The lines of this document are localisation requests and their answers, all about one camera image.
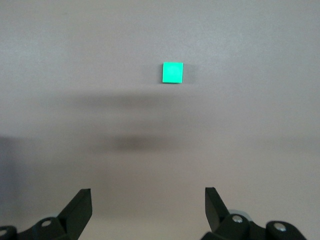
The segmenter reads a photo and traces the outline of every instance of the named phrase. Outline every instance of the green block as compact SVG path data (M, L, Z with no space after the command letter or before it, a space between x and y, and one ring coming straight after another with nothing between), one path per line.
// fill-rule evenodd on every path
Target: green block
M165 84L181 84L183 71L183 62L164 62L162 82Z

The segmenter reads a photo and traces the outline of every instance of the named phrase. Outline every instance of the teal square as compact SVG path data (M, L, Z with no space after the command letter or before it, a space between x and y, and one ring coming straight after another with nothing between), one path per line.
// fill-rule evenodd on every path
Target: teal square
M183 62L164 62L162 82L165 84L181 84L183 71Z

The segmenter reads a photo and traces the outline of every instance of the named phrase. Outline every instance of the white surface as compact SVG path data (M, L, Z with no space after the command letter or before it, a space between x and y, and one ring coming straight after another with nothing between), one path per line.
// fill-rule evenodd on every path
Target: white surface
M214 186L319 239L319 1L2 1L0 22L0 134L19 142L0 225L91 188L83 240L198 240ZM183 84L160 84L167 61Z

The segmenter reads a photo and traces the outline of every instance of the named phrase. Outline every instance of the screw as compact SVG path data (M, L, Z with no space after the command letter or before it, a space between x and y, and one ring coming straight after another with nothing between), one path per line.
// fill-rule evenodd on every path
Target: screw
M285 232L285 231L287 231L286 226L283 225L283 224L280 223L280 222L276 222L273 226L274 226L277 230L279 230L280 232Z
M4 236L6 234L7 234L7 230L6 229L0 230L0 237Z
M234 222L236 222L236 223L242 223L243 222L243 219L240 217L240 216L238 216L238 215L234 215L233 217L232 217L232 220L234 221Z
M49 220L44 221L44 222L41 224L41 227L47 227L47 226L49 226L50 224L51 224L51 220L49 219Z

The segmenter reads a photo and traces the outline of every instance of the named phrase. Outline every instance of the green cube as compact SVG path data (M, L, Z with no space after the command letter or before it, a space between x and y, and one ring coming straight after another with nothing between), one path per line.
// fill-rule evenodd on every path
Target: green cube
M165 84L181 84L183 70L183 62L164 62L162 82Z

